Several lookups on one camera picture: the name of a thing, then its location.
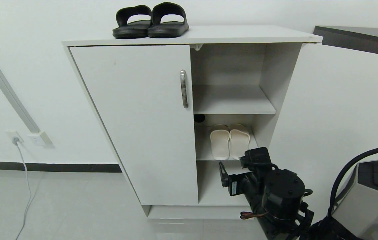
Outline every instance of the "white cabinet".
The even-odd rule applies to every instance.
[[[306,202],[321,218],[344,163],[378,146],[378,55],[321,40],[277,26],[191,26],[180,38],[63,43],[148,218],[249,210],[221,187],[211,155],[210,127],[232,123],[314,190]]]
[[[71,52],[141,204],[198,203],[189,46]]]

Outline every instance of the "black slipper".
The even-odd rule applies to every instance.
[[[183,17],[183,22],[172,21],[161,23],[161,19],[165,15],[174,14]],[[186,13],[183,8],[175,3],[160,3],[152,10],[152,23],[148,29],[150,38],[176,38],[180,37],[189,29],[186,20]]]
[[[145,5],[119,9],[116,12],[118,27],[112,30],[112,35],[115,38],[145,38],[148,36],[148,28],[152,25],[152,21],[140,20],[127,23],[128,19],[134,15],[148,15],[152,18],[152,11]]]

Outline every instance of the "cabinet door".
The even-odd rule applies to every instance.
[[[343,166],[376,147],[378,54],[303,45],[269,150],[273,163],[314,190],[304,200],[316,220],[326,214]]]
[[[189,46],[71,52],[141,204],[197,204]],[[181,70],[187,75],[188,108]]]

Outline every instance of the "cabinet handle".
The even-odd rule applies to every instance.
[[[183,108],[188,108],[188,95],[186,91],[186,71],[180,71],[180,86],[182,88]]]

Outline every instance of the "electrical outlet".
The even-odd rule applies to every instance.
[[[44,131],[28,134],[28,137],[32,141],[32,143],[37,146],[47,146],[52,144],[51,140],[48,138],[47,134]]]
[[[23,141],[23,138],[20,137],[20,135],[17,133],[16,130],[5,130],[5,133],[6,133],[6,135],[7,135],[11,140],[13,140],[14,137],[17,137],[17,138],[19,138],[19,142],[20,142],[20,143],[23,143],[23,142],[24,142],[24,141]]]

